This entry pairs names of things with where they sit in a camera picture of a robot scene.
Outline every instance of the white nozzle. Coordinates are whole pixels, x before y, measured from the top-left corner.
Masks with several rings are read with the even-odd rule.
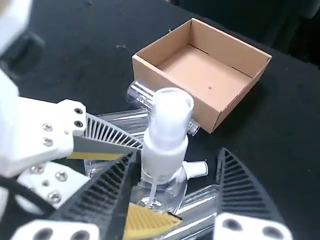
[[[187,134],[194,108],[193,98],[185,91],[166,87],[153,97],[149,134],[155,146],[170,151],[180,146]]]
[[[182,162],[187,179],[199,178],[208,175],[208,165],[206,161]]]
[[[145,179],[165,183],[181,168],[193,107],[193,98],[179,88],[155,92],[150,124],[143,138],[141,161]]]

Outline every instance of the white spray pump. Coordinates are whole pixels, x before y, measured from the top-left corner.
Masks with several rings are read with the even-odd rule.
[[[162,88],[153,97],[141,156],[142,178],[152,184],[147,208],[153,202],[157,185],[169,181],[182,167],[193,108],[193,98],[179,88]]]

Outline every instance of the black table surface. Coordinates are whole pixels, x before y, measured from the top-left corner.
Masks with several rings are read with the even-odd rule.
[[[163,0],[36,0],[30,28],[46,41],[46,48],[34,71],[17,83],[20,94],[50,102],[81,101],[91,114],[127,110],[131,56],[191,17]],[[315,195],[320,183],[320,72],[229,33],[273,59],[214,133],[201,130],[189,138],[186,160],[210,160],[216,149],[228,148],[265,186],[294,238],[315,239],[320,216]],[[79,160],[65,164],[84,170]],[[193,189],[206,184],[208,178],[190,182]],[[11,200],[0,224],[1,239],[32,218]]]

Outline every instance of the white plastic cap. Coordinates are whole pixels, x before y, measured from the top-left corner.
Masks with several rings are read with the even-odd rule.
[[[193,98],[179,88],[156,91],[149,124],[152,143],[163,151],[180,146],[185,140],[193,108]]]
[[[186,178],[193,179],[208,175],[209,169],[206,161],[182,162]]]

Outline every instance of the open cardboard box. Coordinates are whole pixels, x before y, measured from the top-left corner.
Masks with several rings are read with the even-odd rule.
[[[134,79],[177,87],[194,99],[193,118],[212,133],[256,84],[272,56],[195,18],[132,57]]]

